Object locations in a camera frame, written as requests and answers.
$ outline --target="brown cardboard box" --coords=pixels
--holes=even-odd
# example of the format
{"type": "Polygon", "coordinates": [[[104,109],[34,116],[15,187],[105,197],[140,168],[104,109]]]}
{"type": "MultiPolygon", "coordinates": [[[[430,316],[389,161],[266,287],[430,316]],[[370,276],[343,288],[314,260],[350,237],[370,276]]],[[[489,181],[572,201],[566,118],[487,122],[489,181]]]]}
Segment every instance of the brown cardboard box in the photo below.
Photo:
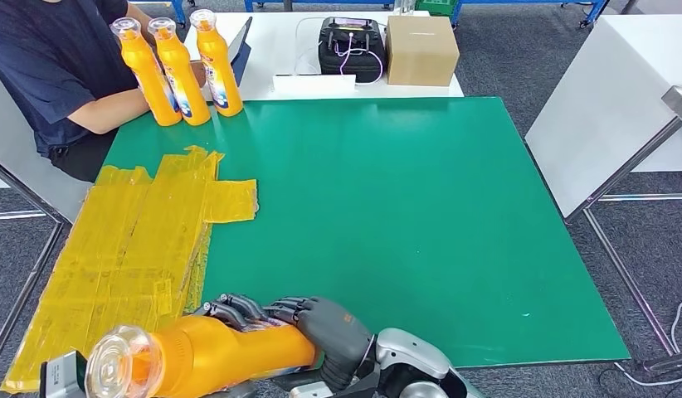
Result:
{"type": "Polygon", "coordinates": [[[390,85],[448,86],[458,62],[458,46],[447,17],[387,20],[390,85]]]}

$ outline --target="clear bottle cap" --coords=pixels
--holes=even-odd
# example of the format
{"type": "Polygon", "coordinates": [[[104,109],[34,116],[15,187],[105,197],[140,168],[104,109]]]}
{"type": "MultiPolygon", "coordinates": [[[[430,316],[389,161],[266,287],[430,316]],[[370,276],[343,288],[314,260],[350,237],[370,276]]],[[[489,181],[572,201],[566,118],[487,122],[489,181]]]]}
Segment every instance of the clear bottle cap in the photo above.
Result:
{"type": "Polygon", "coordinates": [[[134,39],[141,36],[141,24],[133,18],[123,17],[111,24],[111,31],[121,40],[134,39]]]}
{"type": "Polygon", "coordinates": [[[211,31],[217,28],[217,15],[212,10],[196,10],[190,15],[189,21],[198,31],[211,31]]]}
{"type": "Polygon", "coordinates": [[[118,326],[96,344],[87,362],[90,398],[147,398],[163,370],[159,345],[141,328],[118,326]]]}
{"type": "Polygon", "coordinates": [[[175,21],[168,17],[151,19],[148,23],[148,32],[156,40],[167,40],[175,37],[175,21]]]}

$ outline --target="detergent bottle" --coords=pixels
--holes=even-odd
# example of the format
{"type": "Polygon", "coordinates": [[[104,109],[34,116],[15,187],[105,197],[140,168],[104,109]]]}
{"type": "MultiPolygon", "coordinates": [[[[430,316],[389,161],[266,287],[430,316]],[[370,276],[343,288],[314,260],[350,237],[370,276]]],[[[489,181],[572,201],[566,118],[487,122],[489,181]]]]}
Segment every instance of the detergent bottle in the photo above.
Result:
{"type": "Polygon", "coordinates": [[[238,114],[243,103],[228,60],[227,43],[217,31],[217,16],[210,10],[197,10],[190,22],[197,29],[197,48],[207,71],[214,107],[223,116],[238,114]]]}
{"type": "Polygon", "coordinates": [[[155,60],[153,50],[141,35],[141,24],[133,18],[119,18],[111,31],[121,41],[121,56],[136,75],[155,121],[170,126],[183,119],[170,85],[155,60]]]}
{"type": "Polygon", "coordinates": [[[175,35],[175,21],[155,18],[148,24],[148,32],[155,37],[158,56],[185,121],[192,126],[207,122],[211,118],[209,108],[192,72],[189,51],[175,35]]]}
{"type": "Polygon", "coordinates": [[[243,381],[311,366],[314,345],[294,326],[238,332],[216,318],[188,315],[158,332],[119,326],[92,350],[90,398],[197,398],[243,381]]]}

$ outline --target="tape sheet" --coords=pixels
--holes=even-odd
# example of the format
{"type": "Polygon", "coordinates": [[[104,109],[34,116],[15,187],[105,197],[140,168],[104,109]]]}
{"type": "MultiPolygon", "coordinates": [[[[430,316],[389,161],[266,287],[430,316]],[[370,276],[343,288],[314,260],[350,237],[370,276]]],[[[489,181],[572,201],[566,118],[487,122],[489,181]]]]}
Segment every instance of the tape sheet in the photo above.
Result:
{"type": "Polygon", "coordinates": [[[117,324],[148,331],[197,307],[210,223],[252,220],[256,181],[216,181],[223,155],[165,155],[155,178],[106,166],[85,199],[2,383],[37,391],[41,363],[89,355],[117,324]]]}

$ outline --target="green table surface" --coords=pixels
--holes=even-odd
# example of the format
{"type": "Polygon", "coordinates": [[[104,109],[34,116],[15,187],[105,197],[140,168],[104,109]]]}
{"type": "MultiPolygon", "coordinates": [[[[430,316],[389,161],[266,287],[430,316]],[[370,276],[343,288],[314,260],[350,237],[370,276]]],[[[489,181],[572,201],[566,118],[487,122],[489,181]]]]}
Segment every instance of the green table surface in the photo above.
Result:
{"type": "Polygon", "coordinates": [[[233,118],[121,128],[105,164],[189,145],[258,180],[253,221],[214,226],[204,298],[333,299],[455,366],[629,357],[498,98],[247,102],[233,118]]]}

